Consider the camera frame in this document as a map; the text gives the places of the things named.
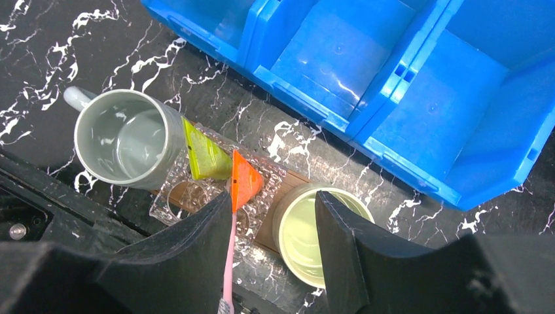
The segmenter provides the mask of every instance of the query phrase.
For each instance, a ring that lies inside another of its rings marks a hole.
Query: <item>blue storage bin compartment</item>
[[[141,0],[152,16],[215,59],[242,71],[268,0]]]
[[[465,0],[439,30],[353,144],[468,210],[522,184],[555,125],[555,1]]]
[[[278,99],[348,140],[370,118],[356,110],[370,83],[379,81],[379,94],[398,64],[410,63],[447,3],[270,0],[246,68]]]

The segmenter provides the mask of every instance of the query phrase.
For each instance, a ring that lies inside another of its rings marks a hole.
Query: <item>table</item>
[[[148,216],[153,196],[99,182],[75,157],[78,114],[62,99],[66,87],[146,92],[313,181],[350,191],[368,204],[378,225],[428,247],[475,232],[554,233],[553,136],[523,186],[462,213],[415,192],[178,38],[139,1],[8,0],[0,12],[0,145],[148,233],[164,228]],[[236,282],[276,311],[325,310],[324,291],[301,283],[278,256],[260,248],[236,267]]]

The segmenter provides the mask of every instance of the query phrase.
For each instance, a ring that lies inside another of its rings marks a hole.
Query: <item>pink stick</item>
[[[235,249],[235,225],[237,224],[237,214],[231,216],[231,233],[229,236],[229,246],[227,248],[227,259],[224,271],[224,301],[231,307],[231,313],[234,313],[233,300],[231,290],[233,287],[233,252]]]

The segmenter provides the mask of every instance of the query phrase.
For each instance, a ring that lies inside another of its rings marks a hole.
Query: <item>textured glass dish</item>
[[[262,190],[237,212],[237,238],[235,242],[235,262],[241,260],[252,245],[256,234],[266,218],[276,192],[287,174],[281,165],[259,156],[239,144],[219,135],[200,124],[195,126],[220,146],[229,155],[236,149],[264,178]],[[197,212],[206,203],[224,190],[228,190],[227,180],[193,180],[189,168],[187,149],[176,158],[154,203],[150,216],[171,226],[179,220]]]

